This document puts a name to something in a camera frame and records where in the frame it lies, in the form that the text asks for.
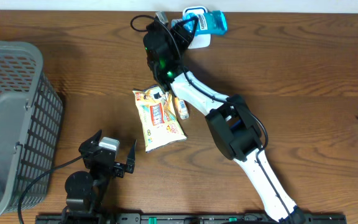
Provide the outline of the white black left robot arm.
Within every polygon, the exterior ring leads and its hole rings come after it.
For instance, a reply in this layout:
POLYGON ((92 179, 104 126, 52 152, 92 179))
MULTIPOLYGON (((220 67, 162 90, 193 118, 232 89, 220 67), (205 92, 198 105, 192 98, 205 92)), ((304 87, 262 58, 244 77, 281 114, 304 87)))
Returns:
POLYGON ((136 145, 132 145, 126 162, 120 163, 116 161, 120 147, 117 139, 103 137, 99 130, 84 141, 78 150, 88 171, 75 172, 65 182, 69 210, 98 212, 110 181, 134 172, 136 145))

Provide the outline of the small orange white carton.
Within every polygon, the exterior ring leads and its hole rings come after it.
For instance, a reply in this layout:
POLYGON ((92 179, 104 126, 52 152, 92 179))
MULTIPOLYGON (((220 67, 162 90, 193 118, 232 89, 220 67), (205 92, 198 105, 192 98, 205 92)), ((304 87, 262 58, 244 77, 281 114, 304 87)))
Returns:
POLYGON ((181 119, 188 119, 189 112, 184 100, 175 97, 175 106, 181 119))

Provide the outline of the teal mouthwash bottle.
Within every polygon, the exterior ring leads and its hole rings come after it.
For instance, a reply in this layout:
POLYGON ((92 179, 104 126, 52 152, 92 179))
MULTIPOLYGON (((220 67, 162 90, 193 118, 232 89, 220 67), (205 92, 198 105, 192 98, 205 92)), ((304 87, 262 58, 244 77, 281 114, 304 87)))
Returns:
POLYGON ((227 21, 222 11, 211 11, 202 14, 188 12, 182 19, 172 22, 172 27, 183 27, 186 31, 197 35, 224 35, 227 30, 227 21))

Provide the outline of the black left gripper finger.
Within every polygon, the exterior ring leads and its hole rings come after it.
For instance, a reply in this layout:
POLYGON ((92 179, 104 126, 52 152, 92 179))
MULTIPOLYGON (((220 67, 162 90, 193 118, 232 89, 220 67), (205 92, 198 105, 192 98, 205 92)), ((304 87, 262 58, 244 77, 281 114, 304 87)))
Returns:
POLYGON ((128 155, 127 155, 127 161, 126 161, 126 172, 127 173, 133 173, 135 168, 135 148, 136 148, 136 141, 134 141, 134 144, 132 145, 128 155))
POLYGON ((101 138, 102 130, 97 131, 93 136, 89 139, 81 143, 79 147, 79 152, 94 152, 96 148, 99 146, 99 140, 101 138))

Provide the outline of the yellow snack bag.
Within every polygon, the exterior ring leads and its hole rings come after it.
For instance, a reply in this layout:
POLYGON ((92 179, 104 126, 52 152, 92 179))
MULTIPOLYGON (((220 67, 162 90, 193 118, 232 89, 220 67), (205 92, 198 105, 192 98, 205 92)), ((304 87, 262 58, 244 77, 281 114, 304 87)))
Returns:
POLYGON ((173 96, 169 92, 162 91, 157 85, 132 92, 142 123, 146 152, 187 139, 178 122, 173 96))

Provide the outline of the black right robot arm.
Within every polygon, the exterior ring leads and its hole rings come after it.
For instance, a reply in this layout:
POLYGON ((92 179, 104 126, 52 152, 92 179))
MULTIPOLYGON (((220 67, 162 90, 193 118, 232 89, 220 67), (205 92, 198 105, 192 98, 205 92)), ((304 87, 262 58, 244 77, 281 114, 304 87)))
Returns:
POLYGON ((197 26, 193 16, 167 26, 165 16, 153 16, 143 30, 147 64, 162 88, 204 114, 214 143, 224 157, 245 172, 256 189, 268 217, 277 223, 304 223, 305 215, 286 193, 271 168, 265 148, 266 128, 240 95, 220 94, 200 82, 183 64, 182 56, 195 36, 185 26, 197 26))

